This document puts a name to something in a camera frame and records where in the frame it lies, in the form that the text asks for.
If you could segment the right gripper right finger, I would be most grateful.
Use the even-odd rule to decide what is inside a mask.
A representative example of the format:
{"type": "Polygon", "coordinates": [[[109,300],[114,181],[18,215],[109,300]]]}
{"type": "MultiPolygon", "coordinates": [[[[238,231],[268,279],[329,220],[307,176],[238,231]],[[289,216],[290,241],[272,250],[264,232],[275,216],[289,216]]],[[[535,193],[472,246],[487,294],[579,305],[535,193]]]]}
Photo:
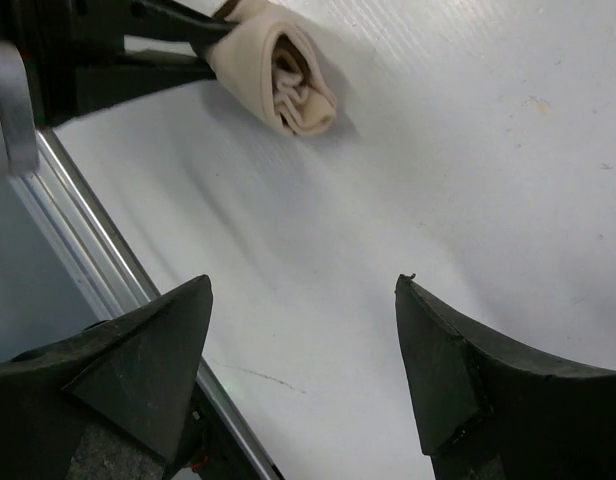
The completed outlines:
{"type": "Polygon", "coordinates": [[[548,354],[400,276],[399,345],[439,479],[616,479],[616,371],[548,354]]]}

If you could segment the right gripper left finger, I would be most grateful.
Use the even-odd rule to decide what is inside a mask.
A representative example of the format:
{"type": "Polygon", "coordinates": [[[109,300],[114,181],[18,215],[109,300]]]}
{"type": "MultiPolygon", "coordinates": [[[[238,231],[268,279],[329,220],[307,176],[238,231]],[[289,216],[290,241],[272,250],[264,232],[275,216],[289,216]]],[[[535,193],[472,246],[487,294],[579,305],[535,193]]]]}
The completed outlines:
{"type": "Polygon", "coordinates": [[[149,304],[0,362],[0,479],[169,479],[213,294],[196,277],[149,304]]]}

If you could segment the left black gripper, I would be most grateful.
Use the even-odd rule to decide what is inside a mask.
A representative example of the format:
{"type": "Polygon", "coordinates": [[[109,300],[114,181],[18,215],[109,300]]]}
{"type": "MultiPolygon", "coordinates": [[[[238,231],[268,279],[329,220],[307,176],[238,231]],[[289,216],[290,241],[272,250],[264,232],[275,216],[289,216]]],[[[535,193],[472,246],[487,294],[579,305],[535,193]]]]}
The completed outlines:
{"type": "Polygon", "coordinates": [[[131,36],[188,43],[204,55],[237,26],[176,1],[0,1],[0,41],[23,58],[37,125],[216,79],[197,56],[126,53],[129,27],[131,36]]]}

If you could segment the cream brown striped sock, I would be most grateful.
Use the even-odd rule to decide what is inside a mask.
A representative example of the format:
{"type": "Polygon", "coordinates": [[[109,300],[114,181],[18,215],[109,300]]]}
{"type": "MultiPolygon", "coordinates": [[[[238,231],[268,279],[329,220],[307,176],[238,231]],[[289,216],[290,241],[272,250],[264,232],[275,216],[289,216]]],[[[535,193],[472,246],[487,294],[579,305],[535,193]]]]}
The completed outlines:
{"type": "Polygon", "coordinates": [[[216,20],[237,26],[205,54],[219,83],[272,130],[326,132],[337,100],[297,17],[271,1],[226,1],[216,20]]]}

